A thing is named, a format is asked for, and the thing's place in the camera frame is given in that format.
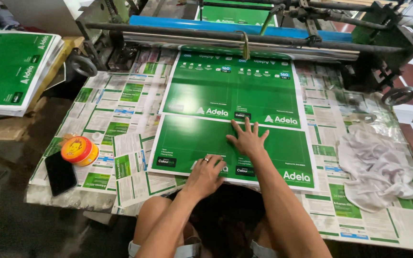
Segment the screen printing machine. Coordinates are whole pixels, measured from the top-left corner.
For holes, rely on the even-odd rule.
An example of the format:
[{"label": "screen printing machine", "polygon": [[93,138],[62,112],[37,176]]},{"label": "screen printing machine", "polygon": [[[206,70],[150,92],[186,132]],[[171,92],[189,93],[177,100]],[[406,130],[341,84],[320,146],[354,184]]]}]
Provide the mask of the screen printing machine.
[{"label": "screen printing machine", "polygon": [[[310,2],[307,0],[95,0],[83,7],[76,23],[85,37],[87,57],[77,56],[74,67],[86,76],[98,71],[129,71],[141,46],[181,49],[197,46],[213,51],[233,50],[245,59],[284,53],[295,60],[335,63],[346,90],[382,92],[389,106],[413,99],[413,87],[395,88],[393,81],[413,59],[413,32],[399,25],[403,1],[382,5]],[[262,26],[202,20],[204,6],[268,11]],[[195,14],[200,10],[200,20]],[[361,20],[345,11],[365,12]],[[280,20],[296,18],[306,30],[267,27],[274,15]],[[352,33],[319,30],[318,20],[355,25]]]}]

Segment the black phone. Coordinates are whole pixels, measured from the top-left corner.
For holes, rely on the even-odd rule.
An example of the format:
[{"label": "black phone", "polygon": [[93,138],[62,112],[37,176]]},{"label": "black phone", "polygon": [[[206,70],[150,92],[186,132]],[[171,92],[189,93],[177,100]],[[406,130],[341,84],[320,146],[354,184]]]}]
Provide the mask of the black phone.
[{"label": "black phone", "polygon": [[64,193],[77,185],[76,174],[72,164],[57,152],[45,158],[52,196]]}]

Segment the hand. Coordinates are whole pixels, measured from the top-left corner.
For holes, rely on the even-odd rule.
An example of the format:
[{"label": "hand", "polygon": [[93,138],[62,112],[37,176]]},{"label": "hand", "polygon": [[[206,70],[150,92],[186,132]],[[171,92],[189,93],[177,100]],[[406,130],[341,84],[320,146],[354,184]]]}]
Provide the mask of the hand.
[{"label": "hand", "polygon": [[188,193],[187,196],[195,198],[197,202],[214,193],[224,182],[223,177],[217,176],[222,168],[226,166],[223,157],[209,154],[205,156],[205,159],[208,161],[203,158],[197,160],[182,189],[182,191]]},{"label": "hand", "polygon": [[237,131],[238,139],[233,135],[226,135],[226,138],[231,141],[241,154],[252,158],[256,154],[265,152],[264,141],[268,136],[266,130],[261,137],[257,135],[259,125],[254,123],[254,130],[251,131],[250,119],[245,117],[245,131],[243,131],[235,120],[231,121],[235,131]]}]

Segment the black label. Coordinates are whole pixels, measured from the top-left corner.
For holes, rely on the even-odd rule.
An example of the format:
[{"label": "black label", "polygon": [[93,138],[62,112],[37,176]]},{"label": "black label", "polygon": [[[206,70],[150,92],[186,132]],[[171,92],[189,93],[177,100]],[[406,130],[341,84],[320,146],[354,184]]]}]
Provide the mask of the black label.
[{"label": "black label", "polygon": [[176,167],[176,159],[172,157],[160,156],[157,158],[156,165],[163,167]]},{"label": "black label", "polygon": [[39,61],[40,57],[41,57],[40,55],[34,55],[33,58],[31,59],[31,62],[32,63],[37,63]]},{"label": "black label", "polygon": [[235,119],[244,119],[245,117],[248,117],[251,120],[251,113],[244,113],[244,112],[235,112],[234,113],[234,118]]},{"label": "black label", "polygon": [[235,174],[256,177],[254,167],[235,166]]},{"label": "black label", "polygon": [[19,103],[22,99],[23,92],[15,92],[14,96],[11,99],[11,103]]}]

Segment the rag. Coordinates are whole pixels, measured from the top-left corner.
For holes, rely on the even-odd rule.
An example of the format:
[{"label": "rag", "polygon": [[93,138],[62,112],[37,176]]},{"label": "rag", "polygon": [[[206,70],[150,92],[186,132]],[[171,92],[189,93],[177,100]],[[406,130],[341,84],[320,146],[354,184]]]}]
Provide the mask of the rag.
[{"label": "rag", "polygon": [[348,201],[375,213],[397,197],[413,198],[413,166],[405,145],[376,133],[366,123],[351,125],[348,130],[339,140],[337,152],[341,169],[352,176],[352,181],[344,183]]}]

